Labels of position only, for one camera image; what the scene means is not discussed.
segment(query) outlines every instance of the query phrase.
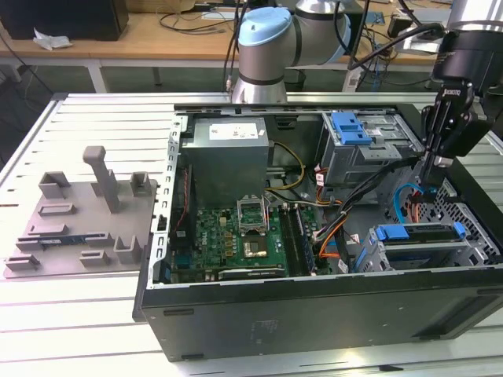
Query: motherboard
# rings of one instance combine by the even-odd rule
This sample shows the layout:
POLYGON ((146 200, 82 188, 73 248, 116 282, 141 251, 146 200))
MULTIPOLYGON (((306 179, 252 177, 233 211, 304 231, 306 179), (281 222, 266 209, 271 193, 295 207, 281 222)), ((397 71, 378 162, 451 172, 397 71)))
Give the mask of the motherboard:
POLYGON ((175 252, 172 273, 182 281, 232 280, 243 269, 297 276, 300 265, 308 272, 314 270, 310 240, 317 229, 311 207, 198 210, 194 248, 175 252), (263 229, 246 228, 246 224, 260 225, 263 219, 263 229))

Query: green circuit board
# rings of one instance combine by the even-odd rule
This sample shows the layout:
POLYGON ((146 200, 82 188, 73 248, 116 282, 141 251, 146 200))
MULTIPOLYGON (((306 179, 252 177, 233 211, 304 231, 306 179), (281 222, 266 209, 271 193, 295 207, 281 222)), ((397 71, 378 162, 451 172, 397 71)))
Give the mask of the green circuit board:
MULTIPOLYGON (((269 231, 266 234, 253 232, 245 235, 239 232, 237 208, 227 210, 199 210, 196 222, 196 250, 193 253, 191 269, 221 269, 240 267, 279 267, 288 275, 287 258, 281 235, 279 211, 270 208, 268 212, 269 231), (259 243, 266 255, 246 257, 249 245, 259 243)), ((301 210, 308 232, 318 229, 312 208, 301 210)), ((256 223, 260 216, 253 211, 244 211, 242 222, 256 223)))

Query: table leg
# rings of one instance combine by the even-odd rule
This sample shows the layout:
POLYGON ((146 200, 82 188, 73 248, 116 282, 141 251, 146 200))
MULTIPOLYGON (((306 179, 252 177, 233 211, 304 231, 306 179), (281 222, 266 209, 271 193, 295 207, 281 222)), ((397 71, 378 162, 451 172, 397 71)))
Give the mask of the table leg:
POLYGON ((101 72, 101 66, 99 64, 90 64, 87 66, 87 69, 89 70, 91 80, 93 80, 96 93, 108 93, 108 85, 105 77, 103 77, 103 72, 101 72))
POLYGON ((14 82, 21 82, 21 76, 15 65, 0 65, 0 71, 14 82))
POLYGON ((154 85, 155 86, 161 86, 161 85, 163 85, 163 82, 160 79, 160 70, 159 70, 159 67, 153 67, 152 68, 152 73, 154 75, 154 85))

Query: aluminum profile table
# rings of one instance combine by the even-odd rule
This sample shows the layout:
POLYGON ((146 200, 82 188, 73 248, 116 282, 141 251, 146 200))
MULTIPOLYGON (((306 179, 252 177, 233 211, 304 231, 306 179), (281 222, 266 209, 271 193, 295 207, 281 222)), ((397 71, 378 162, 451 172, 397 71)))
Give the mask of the aluminum profile table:
MULTIPOLYGON (((429 93, 298 93, 294 102, 430 104, 429 93)), ((88 181, 81 156, 104 145, 117 179, 133 171, 158 178, 165 166, 167 120, 174 104, 222 103, 219 93, 73 94, 51 101, 0 173, 0 258, 36 204, 46 170, 64 170, 70 181, 88 181)), ((492 133, 462 159, 503 210, 503 145, 492 133)), ((112 373, 161 375, 501 375, 503 310, 450 341, 371 346, 170 364, 147 324, 131 318, 138 273, 61 276, 0 281, 0 375, 59 377, 112 373)))

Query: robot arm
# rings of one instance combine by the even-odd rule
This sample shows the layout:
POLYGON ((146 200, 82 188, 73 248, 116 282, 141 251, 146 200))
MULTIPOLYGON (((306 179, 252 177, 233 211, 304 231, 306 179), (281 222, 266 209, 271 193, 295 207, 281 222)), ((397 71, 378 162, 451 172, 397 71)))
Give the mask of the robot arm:
MULTIPOLYGON (((334 28, 336 1, 301 0, 296 14, 260 8, 244 16, 239 34, 239 79, 232 102, 275 104, 287 101, 286 67, 333 62, 343 55, 334 28)), ((349 20, 340 13, 337 27, 347 44, 349 20)))
POLYGON ((503 82, 503 2, 456 0, 446 29, 433 68, 433 79, 443 85, 435 104, 422 111, 426 154, 420 181, 427 196, 442 184, 443 169, 466 156, 494 125, 480 101, 503 82))

